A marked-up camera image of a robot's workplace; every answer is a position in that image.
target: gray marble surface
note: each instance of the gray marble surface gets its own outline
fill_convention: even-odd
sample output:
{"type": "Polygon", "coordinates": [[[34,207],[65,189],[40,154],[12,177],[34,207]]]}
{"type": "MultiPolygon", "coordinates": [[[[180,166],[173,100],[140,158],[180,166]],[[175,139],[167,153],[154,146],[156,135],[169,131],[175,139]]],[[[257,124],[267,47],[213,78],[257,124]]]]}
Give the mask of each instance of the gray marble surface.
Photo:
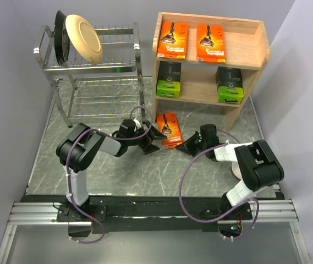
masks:
{"type": "MultiPolygon", "coordinates": [[[[71,88],[66,82],[63,84],[60,93],[63,105],[67,108],[71,88]]],[[[144,84],[146,106],[151,109],[151,78],[144,78],[144,84]]],[[[194,131],[199,130],[199,126],[203,124],[215,124],[218,128],[225,129],[223,109],[220,106],[160,100],[159,112],[176,113],[184,140],[194,131]]],[[[85,123],[94,128],[101,128],[107,133],[119,127],[119,123],[116,122],[85,123]]],[[[55,150],[69,132],[70,129],[67,128],[55,106],[39,150],[27,194],[65,194],[65,175],[55,155],[55,150]]],[[[241,142],[261,138],[249,101],[230,132],[241,142]]],[[[220,142],[227,139],[221,133],[218,133],[218,136],[220,142]]],[[[154,141],[154,144],[161,146],[159,141],[154,141]]],[[[89,193],[94,195],[176,196],[179,178],[190,160],[190,156],[175,149],[143,155],[139,147],[130,147],[128,152],[120,158],[98,152],[87,171],[87,188],[89,193]]],[[[238,180],[230,172],[229,162],[212,162],[204,156],[194,163],[186,175],[183,195],[220,197],[224,192],[233,188],[237,182],[238,180]]],[[[273,188],[267,188],[258,194],[258,197],[275,197],[273,188]]]]}

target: dish rack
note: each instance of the dish rack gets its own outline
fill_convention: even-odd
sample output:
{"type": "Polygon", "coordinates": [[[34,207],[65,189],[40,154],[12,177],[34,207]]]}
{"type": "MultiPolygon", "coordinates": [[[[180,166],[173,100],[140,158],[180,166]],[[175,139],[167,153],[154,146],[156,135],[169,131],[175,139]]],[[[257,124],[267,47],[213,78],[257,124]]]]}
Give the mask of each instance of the dish rack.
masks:
{"type": "MultiPolygon", "coordinates": [[[[57,63],[54,32],[47,25],[41,26],[35,44],[35,58],[53,88],[59,113],[70,128],[73,123],[129,118],[132,108],[145,104],[138,24],[133,23],[133,28],[95,26],[95,31],[103,48],[103,57],[97,64],[86,61],[72,44],[68,61],[57,63]],[[72,86],[66,109],[60,96],[62,78],[67,78],[72,86]]],[[[138,114],[145,118],[143,109],[135,111],[133,117],[138,114]]]]}

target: wooden shelf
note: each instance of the wooden shelf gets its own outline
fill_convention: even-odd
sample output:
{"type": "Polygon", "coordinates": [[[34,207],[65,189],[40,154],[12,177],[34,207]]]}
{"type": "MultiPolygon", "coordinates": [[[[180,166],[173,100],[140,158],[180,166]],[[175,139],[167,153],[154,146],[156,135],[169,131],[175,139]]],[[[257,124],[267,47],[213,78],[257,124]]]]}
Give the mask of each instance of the wooden shelf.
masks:
{"type": "Polygon", "coordinates": [[[223,18],[208,15],[191,15],[160,12],[157,17],[152,42],[153,56],[153,105],[152,117],[155,119],[159,100],[207,103],[223,106],[226,115],[226,129],[231,129],[249,98],[255,84],[270,58],[270,47],[264,23],[259,20],[223,18]],[[185,59],[156,57],[161,25],[164,21],[188,24],[187,52],[185,59]],[[226,63],[198,62],[196,60],[196,26],[219,25],[223,27],[226,45],[226,63]],[[244,97],[241,104],[219,103],[216,92],[215,72],[195,69],[182,69],[179,98],[156,96],[157,76],[160,61],[215,65],[241,69],[244,97]]]}
{"type": "Polygon", "coordinates": [[[210,105],[239,107],[239,104],[219,103],[216,92],[215,72],[182,69],[179,98],[156,96],[160,100],[207,103],[210,105]]]}
{"type": "Polygon", "coordinates": [[[182,62],[192,64],[211,64],[216,66],[259,70],[263,61],[259,60],[257,38],[252,34],[224,32],[226,63],[198,62],[196,60],[196,29],[188,29],[185,59],[156,57],[158,61],[182,62]]]}

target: green and black box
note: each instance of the green and black box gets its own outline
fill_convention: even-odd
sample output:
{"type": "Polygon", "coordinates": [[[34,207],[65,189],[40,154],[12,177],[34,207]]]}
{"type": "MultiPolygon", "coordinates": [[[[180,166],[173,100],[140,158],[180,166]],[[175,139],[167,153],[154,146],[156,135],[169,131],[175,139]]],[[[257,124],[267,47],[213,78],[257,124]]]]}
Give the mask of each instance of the green and black box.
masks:
{"type": "Polygon", "coordinates": [[[244,97],[240,69],[218,67],[216,80],[219,103],[234,103],[239,105],[244,97]]]}
{"type": "Polygon", "coordinates": [[[156,86],[157,96],[179,97],[181,65],[179,62],[160,62],[156,86]]]}

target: black plate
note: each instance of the black plate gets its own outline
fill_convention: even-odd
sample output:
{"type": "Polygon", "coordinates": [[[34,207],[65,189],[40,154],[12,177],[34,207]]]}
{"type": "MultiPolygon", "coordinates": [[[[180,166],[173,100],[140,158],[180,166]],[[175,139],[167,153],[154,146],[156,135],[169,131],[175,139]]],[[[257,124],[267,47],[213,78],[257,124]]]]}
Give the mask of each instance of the black plate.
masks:
{"type": "Polygon", "coordinates": [[[66,16],[59,10],[55,18],[54,46],[56,60],[59,65],[67,62],[69,54],[69,37],[64,25],[66,16]]]}

